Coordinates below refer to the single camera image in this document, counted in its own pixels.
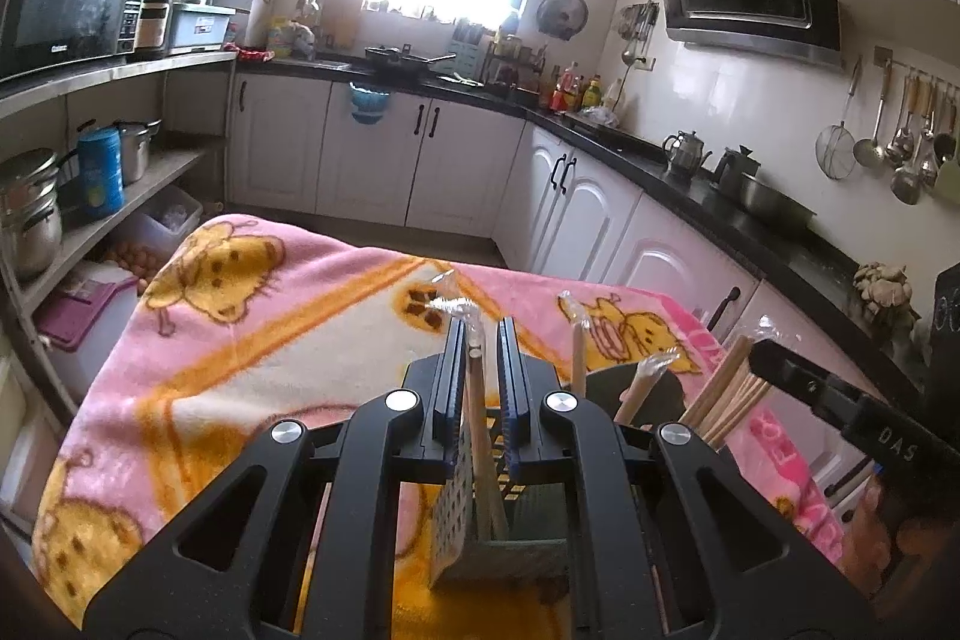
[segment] black countertop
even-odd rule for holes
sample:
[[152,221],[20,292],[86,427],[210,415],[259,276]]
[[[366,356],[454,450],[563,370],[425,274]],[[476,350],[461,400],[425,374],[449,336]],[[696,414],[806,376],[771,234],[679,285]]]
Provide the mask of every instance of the black countertop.
[[[332,56],[330,60],[341,57]],[[813,232],[800,242],[779,237],[738,205],[717,194],[706,177],[694,177],[688,182],[668,177],[664,153],[656,145],[616,131],[573,124],[564,116],[526,109],[515,102],[434,77],[413,83],[402,77],[383,76],[362,63],[333,68],[323,61],[277,59],[265,64],[238,61],[237,71],[333,82],[359,81],[528,119],[637,184],[645,194],[683,218],[757,279],[768,281],[829,335],[888,401],[904,410],[915,410],[918,404],[918,389],[925,382],[926,367],[917,352],[903,336],[892,341],[878,339],[859,314],[855,299],[851,307],[856,262]]]

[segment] kitchen floor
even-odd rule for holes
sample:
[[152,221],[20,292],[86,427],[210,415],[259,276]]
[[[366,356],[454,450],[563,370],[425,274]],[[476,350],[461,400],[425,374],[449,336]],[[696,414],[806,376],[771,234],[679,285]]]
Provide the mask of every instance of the kitchen floor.
[[361,220],[325,218],[323,215],[306,215],[244,204],[229,204],[227,211],[254,215],[256,218],[275,220],[278,223],[289,223],[315,234],[326,234],[328,237],[347,242],[354,247],[386,247],[411,256],[507,268],[492,239],[464,237],[460,234],[445,234],[404,226],[364,223]]

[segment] kettle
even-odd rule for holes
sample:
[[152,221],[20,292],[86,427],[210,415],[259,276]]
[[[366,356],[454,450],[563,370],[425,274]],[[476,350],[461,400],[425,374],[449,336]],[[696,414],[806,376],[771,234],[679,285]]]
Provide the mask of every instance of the kettle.
[[704,140],[697,136],[696,131],[670,134],[661,146],[666,150],[667,160],[670,162],[666,173],[686,179],[693,177],[693,173],[713,154],[712,150],[706,155],[703,154]]
[[740,200],[740,188],[743,185],[743,175],[754,176],[760,168],[760,161],[750,157],[752,149],[740,145],[739,150],[727,148],[720,157],[716,170],[713,172],[713,184],[717,191],[734,201]]

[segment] stainless steel shelf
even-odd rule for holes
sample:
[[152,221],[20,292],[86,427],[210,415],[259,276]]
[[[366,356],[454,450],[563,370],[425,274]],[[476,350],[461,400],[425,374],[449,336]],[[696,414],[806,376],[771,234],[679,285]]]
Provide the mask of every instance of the stainless steel shelf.
[[235,52],[195,52],[186,55],[174,55],[170,58],[161,58],[157,61],[140,61],[122,66],[96,68],[91,66],[89,71],[71,71],[58,74],[51,72],[46,82],[32,85],[24,90],[15,92],[7,97],[0,98],[0,119],[21,110],[40,104],[43,101],[66,95],[69,92],[92,88],[94,85],[103,85],[118,79],[138,77],[141,74],[153,74],[158,71],[171,71],[173,68],[187,68],[202,66],[208,63],[221,63],[236,59]]
[[114,228],[133,210],[150,199],[157,191],[172,183],[187,170],[192,169],[203,155],[218,143],[203,137],[205,145],[185,149],[151,149],[150,165],[141,179],[124,189],[124,205],[120,211],[102,220],[64,227],[64,243],[47,271],[22,287],[22,309],[30,316],[40,302],[64,279],[66,273],[80,261],[93,245],[97,244],[110,229]]

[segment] blue bin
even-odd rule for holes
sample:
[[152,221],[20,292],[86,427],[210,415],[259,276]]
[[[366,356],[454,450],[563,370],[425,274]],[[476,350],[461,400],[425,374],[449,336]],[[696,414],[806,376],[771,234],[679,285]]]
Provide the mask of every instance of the blue bin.
[[387,109],[387,100],[390,98],[389,92],[373,90],[363,85],[350,83],[350,101],[355,112],[351,112],[354,121],[359,124],[373,125],[382,118]]
[[77,140],[83,208],[90,218],[105,218],[123,207],[120,132],[110,126],[88,131]]

